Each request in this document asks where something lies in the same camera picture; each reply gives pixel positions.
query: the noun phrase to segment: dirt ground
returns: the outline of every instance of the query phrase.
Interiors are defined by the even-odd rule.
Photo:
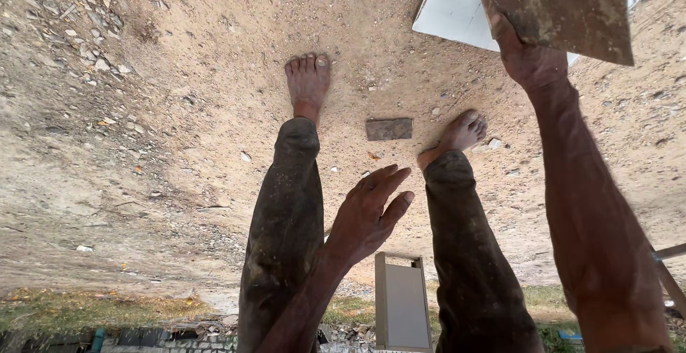
[[[417,197],[382,251],[423,256],[435,278],[415,159],[473,107],[503,143],[467,152],[491,227],[522,284],[557,283],[532,107],[498,54],[412,32],[420,2],[1,0],[0,289],[195,292],[236,312],[253,205],[290,118],[283,64],[307,51],[333,60],[318,157],[327,228],[362,173],[412,166],[402,188]],[[686,0],[641,0],[634,68],[571,66],[656,249],[686,242],[685,32]],[[366,141],[367,119],[395,117],[414,119],[412,139]],[[667,262],[685,281],[686,260]],[[368,258],[339,292],[372,295],[373,277]]]

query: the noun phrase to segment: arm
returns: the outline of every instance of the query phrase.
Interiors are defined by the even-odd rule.
[[[650,244],[584,123],[566,53],[522,43],[503,15],[491,25],[536,111],[555,263],[588,351],[669,347]]]
[[[414,198],[410,191],[388,205],[390,194],[410,173],[397,165],[377,170],[348,192],[333,221],[329,240],[317,251],[303,285],[283,311],[257,353],[308,352],[333,292],[348,270],[375,252],[390,236]]]

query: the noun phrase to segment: rusty metal plate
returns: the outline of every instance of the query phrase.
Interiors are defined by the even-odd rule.
[[[367,121],[367,140],[398,140],[412,138],[412,119]]]
[[[505,14],[522,41],[634,65],[626,0],[481,0]]]

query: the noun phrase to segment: person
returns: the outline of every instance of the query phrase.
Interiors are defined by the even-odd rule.
[[[639,223],[614,184],[567,79],[566,53],[523,43],[491,19],[506,71],[538,119],[554,258],[588,352],[669,352],[661,288]],[[372,255],[414,198],[391,165],[348,192],[324,243],[317,124],[329,60],[285,66],[293,119],[283,124],[250,226],[241,280],[238,352],[315,351],[318,324],[347,271]],[[417,158],[426,181],[441,335],[437,352],[543,352],[521,287],[476,193],[463,151],[484,139],[484,118],[462,113],[438,147]]]

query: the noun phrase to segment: dirty pant leg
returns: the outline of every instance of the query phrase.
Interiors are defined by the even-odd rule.
[[[510,264],[488,225],[467,157],[454,150],[424,170],[442,352],[542,352]]]
[[[324,243],[319,138],[306,118],[287,121],[274,145],[250,224],[241,277],[238,352],[253,353],[303,283]],[[316,330],[312,331],[312,342]]]

